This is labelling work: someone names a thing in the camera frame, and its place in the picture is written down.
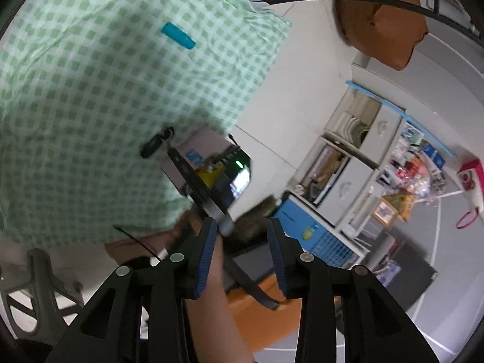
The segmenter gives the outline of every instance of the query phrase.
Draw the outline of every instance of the hand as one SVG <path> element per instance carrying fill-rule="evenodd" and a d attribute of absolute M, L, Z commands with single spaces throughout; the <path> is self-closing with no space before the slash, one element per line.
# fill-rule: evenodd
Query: hand
<path fill-rule="evenodd" d="M 207 279 L 207 287 L 222 287 L 224 275 L 224 247 L 222 244 L 222 237 L 217 236 L 215 241 L 214 255 L 210 264 L 209 277 Z"/>
<path fill-rule="evenodd" d="M 173 229 L 163 232 L 158 232 L 151 236 L 140 237 L 143 244 L 149 247 L 155 253 L 169 248 L 176 238 L 182 234 L 182 225 L 188 221 L 193 230 L 198 234 L 202 227 L 202 221 L 192 212 L 183 213 L 178 219 Z M 104 245 L 107 254 L 113 258 L 118 265 L 122 265 L 127 261 L 138 257 L 151 257 L 151 253 L 143 246 L 131 239 L 118 240 L 113 243 Z"/>

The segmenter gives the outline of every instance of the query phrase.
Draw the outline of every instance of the yellow component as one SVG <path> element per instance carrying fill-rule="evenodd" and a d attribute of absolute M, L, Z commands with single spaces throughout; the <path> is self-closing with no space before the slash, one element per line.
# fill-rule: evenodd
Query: yellow component
<path fill-rule="evenodd" d="M 203 182 L 205 183 L 205 185 L 208 188 L 212 188 L 214 186 L 214 184 L 215 184 L 216 180 L 218 179 L 218 177 L 225 170 L 225 167 L 224 167 L 224 165 L 222 165 L 222 163 L 220 163 L 217 168 L 215 168 L 215 167 L 212 167 L 212 168 L 213 169 L 211 170 L 211 172 L 208 172 L 207 171 L 207 167 L 206 166 L 202 167 L 201 169 L 199 169 L 197 171 L 197 175 L 200 176 L 200 178 L 203 180 Z"/>

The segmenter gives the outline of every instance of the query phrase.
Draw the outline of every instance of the shelf item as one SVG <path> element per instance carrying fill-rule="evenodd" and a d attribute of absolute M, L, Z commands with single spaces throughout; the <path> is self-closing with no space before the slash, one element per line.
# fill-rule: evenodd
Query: shelf item
<path fill-rule="evenodd" d="M 364 157 L 380 164 L 400 125 L 401 115 L 349 87 L 326 130 Z"/>
<path fill-rule="evenodd" d="M 386 195 L 383 197 L 383 199 L 389 202 L 397 210 L 398 217 L 406 223 L 410 220 L 412 207 L 417 202 L 417 198 L 417 195 L 411 195 L 407 192 Z"/>
<path fill-rule="evenodd" d="M 398 210 L 394 208 L 386 199 L 381 198 L 371 215 L 385 228 L 390 228 L 398 216 Z"/>
<path fill-rule="evenodd" d="M 320 175 L 321 170 L 326 165 L 328 159 L 336 152 L 336 149 L 331 146 L 325 146 L 314 162 L 307 175 L 301 181 L 301 185 L 308 188 L 311 183 Z"/>
<path fill-rule="evenodd" d="M 318 176 L 312 180 L 304 197 L 315 206 L 321 203 L 347 162 L 347 155 L 333 150 L 331 156 L 319 171 Z"/>
<path fill-rule="evenodd" d="M 330 224 L 336 225 L 356 200 L 372 173 L 369 166 L 352 157 L 319 205 L 318 213 Z"/>
<path fill-rule="evenodd" d="M 296 185 L 301 184 L 301 182 L 309 173 L 309 170 L 315 164 L 323 149 L 328 145 L 328 143 L 329 142 L 322 137 L 319 137 L 316 140 L 313 147 L 311 147 L 311 150 L 309 150 L 309 153 L 304 158 L 304 161 L 302 161 L 301 166 L 297 169 L 296 173 L 290 180 L 289 185 L 291 188 L 294 188 Z"/>
<path fill-rule="evenodd" d="M 422 143 L 425 134 L 418 128 L 406 122 L 400 135 L 407 139 L 411 145 L 419 146 L 420 143 Z"/>

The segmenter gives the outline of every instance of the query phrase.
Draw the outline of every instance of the blue storage box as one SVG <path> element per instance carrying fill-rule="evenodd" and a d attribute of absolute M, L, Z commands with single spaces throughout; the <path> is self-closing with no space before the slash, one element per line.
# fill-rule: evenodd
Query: blue storage box
<path fill-rule="evenodd" d="M 342 267 L 353 255 L 352 249 L 321 225 L 296 198 L 284 201 L 274 216 L 284 232 L 299 241 L 301 247 L 330 266 Z"/>

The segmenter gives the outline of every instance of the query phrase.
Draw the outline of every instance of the hanging cable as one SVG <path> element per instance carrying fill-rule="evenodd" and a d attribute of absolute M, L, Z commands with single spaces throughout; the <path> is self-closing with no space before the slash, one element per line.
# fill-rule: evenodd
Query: hanging cable
<path fill-rule="evenodd" d="M 232 142 L 234 142 L 234 145 L 235 146 L 238 146 L 239 144 L 235 141 L 234 137 L 232 136 L 232 134 L 228 134 L 228 139 L 230 139 Z"/>
<path fill-rule="evenodd" d="M 150 249 L 146 244 L 144 244 L 143 242 L 141 242 L 139 239 L 137 239 L 136 237 L 130 235 L 128 232 L 124 231 L 123 229 L 121 229 L 120 227 L 117 227 L 115 225 L 113 225 L 113 228 L 115 230 L 118 230 L 120 231 L 121 233 L 125 234 L 127 237 L 129 237 L 131 240 L 135 241 L 136 243 L 138 243 L 141 247 L 143 247 L 146 251 L 148 251 L 151 255 L 153 255 L 156 259 L 158 259 L 160 262 L 161 262 L 161 259 L 160 257 L 156 254 L 155 250 L 154 249 Z"/>

